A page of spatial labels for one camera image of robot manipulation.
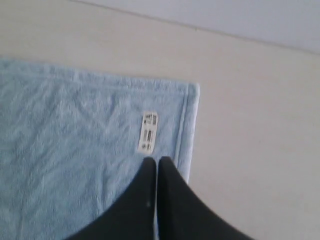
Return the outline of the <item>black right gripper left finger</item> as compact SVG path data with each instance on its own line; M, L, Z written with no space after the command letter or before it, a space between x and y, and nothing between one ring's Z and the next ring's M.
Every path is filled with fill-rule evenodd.
M132 182L96 220L69 240L153 240L157 166L143 159Z

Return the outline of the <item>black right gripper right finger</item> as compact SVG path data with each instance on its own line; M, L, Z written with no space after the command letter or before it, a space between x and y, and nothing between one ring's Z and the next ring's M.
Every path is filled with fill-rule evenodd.
M212 212L167 156L158 163L157 222L160 240L251 239Z

